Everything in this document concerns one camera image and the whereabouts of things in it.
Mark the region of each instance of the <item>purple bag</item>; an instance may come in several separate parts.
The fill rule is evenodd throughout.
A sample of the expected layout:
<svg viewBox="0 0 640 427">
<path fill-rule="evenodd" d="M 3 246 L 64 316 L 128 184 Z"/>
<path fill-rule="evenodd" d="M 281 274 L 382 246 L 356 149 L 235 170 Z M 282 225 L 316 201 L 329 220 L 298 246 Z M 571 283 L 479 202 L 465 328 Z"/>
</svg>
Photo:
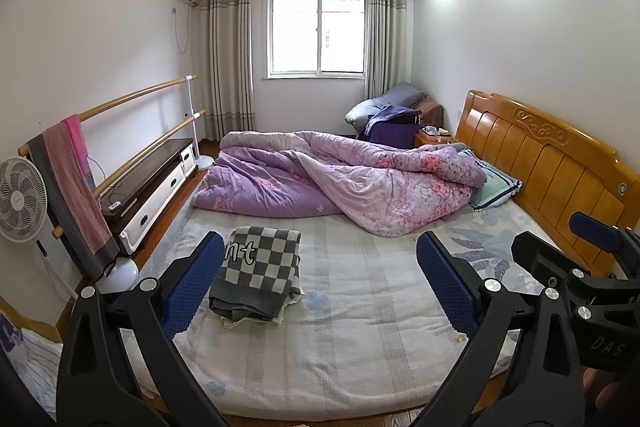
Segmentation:
<svg viewBox="0 0 640 427">
<path fill-rule="evenodd" d="M 420 131 L 418 123 L 378 122 L 371 127 L 369 141 L 388 145 L 396 149 L 413 149 L 415 134 Z"/>
</svg>

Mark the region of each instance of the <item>window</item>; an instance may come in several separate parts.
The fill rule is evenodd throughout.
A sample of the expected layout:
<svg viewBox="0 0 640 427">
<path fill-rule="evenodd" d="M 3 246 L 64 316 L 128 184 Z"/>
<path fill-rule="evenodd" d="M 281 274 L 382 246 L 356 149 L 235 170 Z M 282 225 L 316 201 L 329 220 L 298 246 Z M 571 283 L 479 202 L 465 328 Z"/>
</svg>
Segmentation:
<svg viewBox="0 0 640 427">
<path fill-rule="evenodd" d="M 365 0 L 271 0 L 271 76 L 364 76 Z"/>
</svg>

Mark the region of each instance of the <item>checkered towel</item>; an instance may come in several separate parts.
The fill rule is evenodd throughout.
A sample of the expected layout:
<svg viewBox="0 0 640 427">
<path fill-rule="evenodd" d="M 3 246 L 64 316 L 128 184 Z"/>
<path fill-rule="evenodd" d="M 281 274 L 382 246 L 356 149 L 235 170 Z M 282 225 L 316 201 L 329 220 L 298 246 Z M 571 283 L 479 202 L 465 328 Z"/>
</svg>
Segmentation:
<svg viewBox="0 0 640 427">
<path fill-rule="evenodd" d="M 282 322 L 284 306 L 300 301 L 300 232 L 239 227 L 209 293 L 209 308 L 226 327 L 240 321 Z"/>
</svg>

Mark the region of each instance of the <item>blue gripper pad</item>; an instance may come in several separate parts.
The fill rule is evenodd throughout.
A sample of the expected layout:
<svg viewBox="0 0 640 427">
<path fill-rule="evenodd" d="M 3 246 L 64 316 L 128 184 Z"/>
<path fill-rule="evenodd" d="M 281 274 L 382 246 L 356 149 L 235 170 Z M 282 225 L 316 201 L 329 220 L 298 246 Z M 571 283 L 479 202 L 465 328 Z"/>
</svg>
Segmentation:
<svg viewBox="0 0 640 427">
<path fill-rule="evenodd" d="M 418 265 L 453 328 L 466 333 L 470 339 L 473 338 L 478 330 L 476 299 L 451 263 L 465 263 L 474 272 L 479 283 L 480 277 L 467 261 L 452 258 L 433 232 L 425 232 L 418 238 L 415 253 Z"/>
<path fill-rule="evenodd" d="M 622 247 L 616 229 L 582 212 L 576 212 L 571 216 L 569 230 L 607 253 L 617 251 Z"/>
<path fill-rule="evenodd" d="M 160 278 L 164 298 L 161 326 L 168 338 L 187 330 L 224 258 L 224 239 L 209 232 L 190 256 L 176 259 L 164 271 Z"/>
</svg>

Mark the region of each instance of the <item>blue pillow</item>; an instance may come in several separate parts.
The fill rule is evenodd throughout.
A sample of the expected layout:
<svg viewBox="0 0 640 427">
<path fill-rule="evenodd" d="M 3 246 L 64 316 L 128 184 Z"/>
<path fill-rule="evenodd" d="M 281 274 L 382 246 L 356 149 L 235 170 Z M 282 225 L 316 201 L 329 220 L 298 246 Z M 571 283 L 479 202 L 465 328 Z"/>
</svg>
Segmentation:
<svg viewBox="0 0 640 427">
<path fill-rule="evenodd" d="M 484 210 L 492 206 L 503 204 L 520 190 L 522 182 L 500 169 L 478 158 L 471 149 L 458 153 L 473 158 L 479 168 L 486 174 L 486 183 L 481 188 L 476 188 L 469 204 L 474 210 Z"/>
</svg>

